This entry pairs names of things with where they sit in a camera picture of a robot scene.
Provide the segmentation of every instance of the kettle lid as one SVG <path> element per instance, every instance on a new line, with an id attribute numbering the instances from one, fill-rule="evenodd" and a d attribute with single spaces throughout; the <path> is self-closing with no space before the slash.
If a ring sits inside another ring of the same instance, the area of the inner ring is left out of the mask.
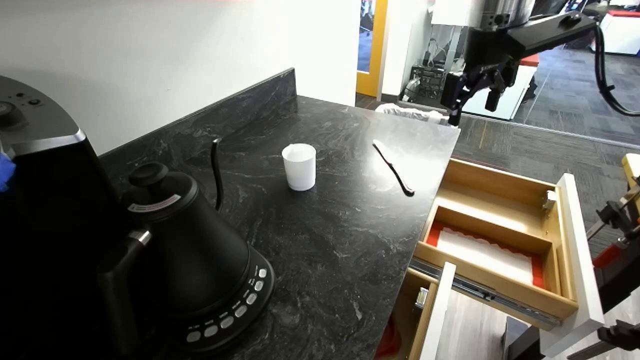
<path id="1" fill-rule="evenodd" d="M 132 188 L 122 195 L 130 213 L 161 220 L 187 206 L 198 193 L 198 183 L 182 172 L 170 172 L 162 163 L 140 165 L 129 176 Z"/>

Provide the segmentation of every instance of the black kettle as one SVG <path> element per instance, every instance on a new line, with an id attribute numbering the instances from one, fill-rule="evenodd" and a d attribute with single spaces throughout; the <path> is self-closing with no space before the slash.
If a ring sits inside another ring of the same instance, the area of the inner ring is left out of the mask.
<path id="1" fill-rule="evenodd" d="M 223 202 L 219 143 L 211 147 L 216 210 Z M 148 163 L 129 182 L 122 203 L 137 229 L 98 269 L 113 350 L 128 355 L 138 346 L 134 308 L 150 311 L 145 316 L 158 319 L 170 341 L 188 352 L 226 347 L 268 303 L 273 268 L 212 209 L 191 176 Z M 132 306 L 133 296 L 148 306 Z"/>

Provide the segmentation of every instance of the kettle base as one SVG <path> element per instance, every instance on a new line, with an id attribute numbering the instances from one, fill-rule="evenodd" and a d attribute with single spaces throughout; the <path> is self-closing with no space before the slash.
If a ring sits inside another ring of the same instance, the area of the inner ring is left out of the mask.
<path id="1" fill-rule="evenodd" d="M 178 334 L 179 347 L 188 352 L 215 352 L 225 348 L 262 313 L 271 298 L 275 274 L 269 261 L 249 245 L 249 275 L 229 301 L 191 323 Z"/>

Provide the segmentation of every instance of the wooden drawer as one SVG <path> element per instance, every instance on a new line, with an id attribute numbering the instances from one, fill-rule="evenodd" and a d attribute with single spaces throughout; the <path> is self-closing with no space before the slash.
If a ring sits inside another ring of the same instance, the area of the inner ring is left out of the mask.
<path id="1" fill-rule="evenodd" d="M 444 265 L 437 279 L 412 269 L 407 271 L 392 313 L 401 335 L 400 351 L 376 360 L 435 359 L 455 271 L 456 266 L 451 263 Z M 428 289 L 429 293 L 424 309 L 417 311 L 415 303 L 420 288 Z"/>
<path id="2" fill-rule="evenodd" d="M 548 191 L 556 201 L 545 209 Z M 478 265 L 461 251 L 451 254 L 443 250 L 451 247 L 428 244 L 434 224 L 434 229 L 451 227 L 529 254 L 532 263 L 539 261 L 542 279 L 536 285 L 519 281 L 513 273 L 494 271 L 498 265 Z M 546 356 L 556 356 L 604 322 L 571 174 L 550 184 L 451 160 L 423 238 L 415 259 L 437 269 L 455 264 L 456 291 L 543 329 L 541 353 Z"/>

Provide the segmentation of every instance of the doorway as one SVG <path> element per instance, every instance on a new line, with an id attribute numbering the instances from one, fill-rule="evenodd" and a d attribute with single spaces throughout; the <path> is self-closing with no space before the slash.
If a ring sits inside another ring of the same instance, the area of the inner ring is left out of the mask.
<path id="1" fill-rule="evenodd" d="M 360 0 L 356 81 L 356 92 L 360 94 L 378 95 L 386 20 L 387 0 Z"/>

